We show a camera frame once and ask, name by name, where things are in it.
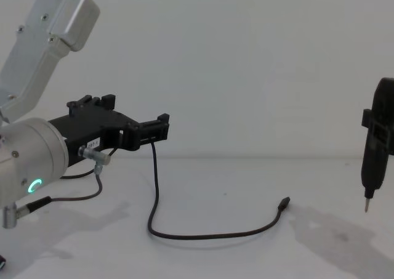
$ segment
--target white table surface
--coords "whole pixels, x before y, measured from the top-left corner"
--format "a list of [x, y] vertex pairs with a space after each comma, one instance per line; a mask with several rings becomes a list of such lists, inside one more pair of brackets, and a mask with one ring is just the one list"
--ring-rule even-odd
[[[87, 169], [85, 163], [70, 172]], [[113, 158], [94, 200], [53, 203], [0, 230], [0, 278], [394, 278], [394, 171], [364, 213], [361, 160], [159, 159], [154, 227], [169, 233], [251, 230], [291, 205], [269, 231], [248, 238], [152, 238], [150, 159]], [[77, 196], [94, 177], [48, 185], [19, 202]]]

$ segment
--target white background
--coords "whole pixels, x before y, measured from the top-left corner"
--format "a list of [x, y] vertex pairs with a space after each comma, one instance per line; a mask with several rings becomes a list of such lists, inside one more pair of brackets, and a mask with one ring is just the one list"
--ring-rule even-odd
[[[171, 114], [162, 156], [361, 156], [363, 109], [394, 76], [392, 0], [95, 1], [30, 116], [114, 93], [136, 120]], [[0, 0], [0, 64], [33, 2]]]

